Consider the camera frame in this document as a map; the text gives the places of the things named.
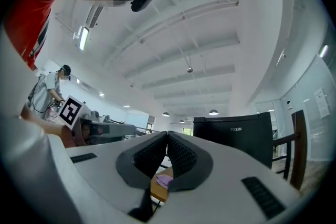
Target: red shirt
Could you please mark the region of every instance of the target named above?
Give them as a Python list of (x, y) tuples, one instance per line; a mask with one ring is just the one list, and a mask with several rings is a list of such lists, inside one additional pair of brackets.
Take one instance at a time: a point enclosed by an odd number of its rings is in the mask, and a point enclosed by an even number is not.
[(4, 21), (5, 31), (17, 52), (33, 69), (45, 39), (54, 0), (16, 0)]

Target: purple object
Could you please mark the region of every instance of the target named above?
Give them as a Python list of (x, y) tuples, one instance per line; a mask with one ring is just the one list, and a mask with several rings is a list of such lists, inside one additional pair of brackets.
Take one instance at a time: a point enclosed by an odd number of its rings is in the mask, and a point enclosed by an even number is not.
[(155, 182), (158, 183), (161, 187), (168, 189), (168, 184), (172, 180), (173, 178), (168, 175), (160, 175), (160, 176), (156, 176)]

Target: black slot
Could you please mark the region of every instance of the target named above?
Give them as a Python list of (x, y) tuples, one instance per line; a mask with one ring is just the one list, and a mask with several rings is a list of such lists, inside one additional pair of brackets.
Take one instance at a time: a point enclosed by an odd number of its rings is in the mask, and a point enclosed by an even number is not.
[(284, 211), (285, 207), (258, 178), (247, 177), (242, 179), (241, 182), (243, 182), (268, 219)]
[(97, 158), (96, 154), (94, 154), (94, 153), (88, 153), (88, 154), (84, 154), (84, 155), (70, 157), (70, 159), (72, 160), (73, 163), (80, 163), (80, 162), (84, 162), (84, 161), (87, 161), (87, 160), (93, 159), (93, 158)]

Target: floor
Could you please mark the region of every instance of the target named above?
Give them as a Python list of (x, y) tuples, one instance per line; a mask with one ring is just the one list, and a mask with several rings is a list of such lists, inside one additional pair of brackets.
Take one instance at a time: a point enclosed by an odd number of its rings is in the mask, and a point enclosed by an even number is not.
[[(272, 170), (274, 172), (283, 170), (285, 168), (285, 161), (286, 161), (285, 159), (280, 159), (276, 162), (273, 162)], [(300, 188), (300, 192), (302, 194), (307, 194), (318, 188), (329, 167), (329, 164), (330, 162), (307, 161), (305, 176), (303, 178), (303, 183)], [(293, 168), (293, 159), (291, 159), (290, 162), (288, 181), (290, 181), (292, 168)]]

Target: wooden post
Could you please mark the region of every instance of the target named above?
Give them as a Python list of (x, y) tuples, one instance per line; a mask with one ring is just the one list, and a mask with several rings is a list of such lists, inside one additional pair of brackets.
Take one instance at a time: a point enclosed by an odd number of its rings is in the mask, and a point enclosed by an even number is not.
[(290, 179), (291, 185), (299, 190), (301, 188), (307, 162), (307, 129), (303, 110), (292, 114), (295, 139), (293, 170)]

